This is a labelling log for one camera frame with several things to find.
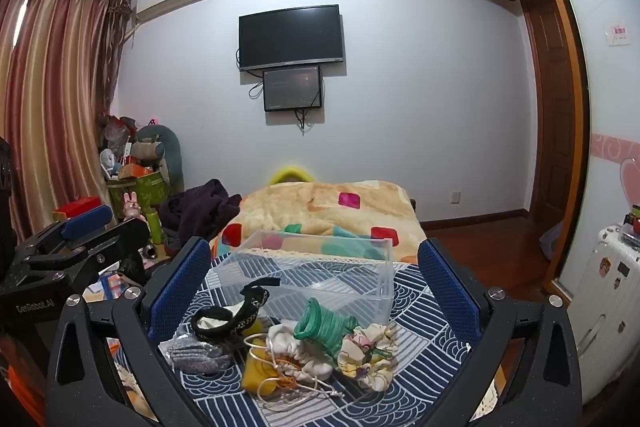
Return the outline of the brown wooden door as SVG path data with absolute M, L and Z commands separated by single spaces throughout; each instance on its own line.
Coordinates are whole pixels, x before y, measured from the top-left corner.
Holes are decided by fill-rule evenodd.
M 551 244 L 549 274 L 567 257 L 582 205 L 586 171 L 584 61 L 561 0 L 522 0 L 537 95 L 537 156 L 530 217 Z

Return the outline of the beige patterned blanket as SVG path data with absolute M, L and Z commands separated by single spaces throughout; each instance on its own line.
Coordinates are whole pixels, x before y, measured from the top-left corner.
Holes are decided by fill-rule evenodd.
M 209 241 L 214 257 L 256 231 L 362 236 L 392 242 L 395 261 L 415 262 L 426 239 L 407 191 L 387 181 L 285 182 L 240 202 L 240 213 Z

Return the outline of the yellow green sponge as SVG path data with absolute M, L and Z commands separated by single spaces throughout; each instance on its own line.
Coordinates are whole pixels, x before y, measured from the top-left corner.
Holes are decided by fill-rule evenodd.
M 246 338 L 248 347 L 242 388 L 254 397 L 267 398 L 277 390 L 279 373 L 272 366 L 264 336 Z

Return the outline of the pink rabbit toy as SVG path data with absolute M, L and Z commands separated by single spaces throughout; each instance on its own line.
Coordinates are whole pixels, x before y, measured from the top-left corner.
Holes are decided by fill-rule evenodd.
M 124 219 L 139 219 L 145 221 L 142 208 L 138 203 L 138 195 L 135 191 L 124 194 Z

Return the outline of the dark purple clothing pile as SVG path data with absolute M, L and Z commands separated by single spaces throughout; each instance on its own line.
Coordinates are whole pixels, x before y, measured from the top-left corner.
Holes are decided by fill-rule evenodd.
M 218 179 L 211 179 L 169 196 L 158 215 L 163 227 L 185 244 L 192 236 L 213 239 L 240 213 L 241 202 L 240 194 L 229 194 Z

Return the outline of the small black wall monitor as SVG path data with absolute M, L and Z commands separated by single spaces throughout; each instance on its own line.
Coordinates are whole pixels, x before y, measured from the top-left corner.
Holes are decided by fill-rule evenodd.
M 267 113 L 320 108 L 321 69 L 300 66 L 267 70 L 262 74 L 262 93 Z

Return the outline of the black white strap band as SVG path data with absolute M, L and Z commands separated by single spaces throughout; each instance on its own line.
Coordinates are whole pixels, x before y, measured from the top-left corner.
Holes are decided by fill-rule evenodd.
M 199 309 L 191 317 L 192 332 L 208 343 L 230 343 L 255 323 L 260 309 L 270 297 L 268 287 L 279 287 L 280 284 L 279 277 L 262 277 L 240 290 L 243 297 L 240 303 Z

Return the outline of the green gift bag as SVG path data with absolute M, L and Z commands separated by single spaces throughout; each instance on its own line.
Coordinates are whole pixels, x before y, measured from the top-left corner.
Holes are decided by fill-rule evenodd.
M 141 178 L 110 180 L 106 182 L 106 186 L 114 213 L 119 218 L 124 217 L 126 193 L 136 192 L 138 204 L 144 211 L 160 207 L 169 195 L 169 184 L 159 172 L 153 172 Z

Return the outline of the cream drawstring pouch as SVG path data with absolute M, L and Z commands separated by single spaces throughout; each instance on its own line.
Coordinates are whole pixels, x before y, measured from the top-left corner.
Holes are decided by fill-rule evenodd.
M 270 326 L 266 347 L 285 375 L 308 384 L 327 381 L 333 373 L 332 359 L 312 341 L 297 339 L 296 325 L 295 321 L 284 320 Z

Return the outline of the striped red beige curtain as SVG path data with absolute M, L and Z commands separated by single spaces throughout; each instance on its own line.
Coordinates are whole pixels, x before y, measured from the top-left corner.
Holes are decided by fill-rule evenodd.
M 20 239 L 54 210 L 108 199 L 99 161 L 131 0 L 1 0 L 1 135 L 12 148 Z

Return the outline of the grey socks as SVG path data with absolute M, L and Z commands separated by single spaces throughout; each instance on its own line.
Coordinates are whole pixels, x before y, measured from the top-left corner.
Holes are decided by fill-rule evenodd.
M 213 375 L 229 368 L 232 354 L 225 345 L 212 345 L 192 334 L 181 334 L 158 345 L 172 369 L 186 374 Z

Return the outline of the grey plush toy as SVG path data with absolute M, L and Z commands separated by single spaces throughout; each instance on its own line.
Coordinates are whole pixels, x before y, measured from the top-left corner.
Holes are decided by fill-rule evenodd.
M 148 124 L 136 133 L 130 155 L 160 172 L 171 193 L 183 190 L 182 155 L 178 136 L 162 124 Z

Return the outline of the red box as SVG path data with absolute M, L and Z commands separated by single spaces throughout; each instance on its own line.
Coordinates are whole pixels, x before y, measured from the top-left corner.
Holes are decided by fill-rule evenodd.
M 99 197 L 81 197 L 80 199 L 76 199 L 73 202 L 68 202 L 62 207 L 58 207 L 58 209 L 53 210 L 52 218 L 54 221 L 73 219 L 101 205 L 102 202 Z

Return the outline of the green knitted cloth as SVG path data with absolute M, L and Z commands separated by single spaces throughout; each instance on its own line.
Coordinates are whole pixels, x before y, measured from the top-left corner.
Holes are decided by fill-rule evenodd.
M 345 336 L 359 326 L 356 317 L 341 315 L 321 306 L 316 298 L 307 301 L 303 316 L 294 327 L 294 338 L 317 345 L 323 353 L 336 358 Z

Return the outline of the clear plastic storage box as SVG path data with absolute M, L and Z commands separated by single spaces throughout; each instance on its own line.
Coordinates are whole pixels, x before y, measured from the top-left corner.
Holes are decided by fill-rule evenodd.
M 314 298 L 362 326 L 386 323 L 393 304 L 392 242 L 258 231 L 216 259 L 205 282 L 215 305 L 231 306 L 243 300 L 245 286 L 262 279 L 279 281 L 267 288 L 260 311 L 268 319 L 297 321 Z

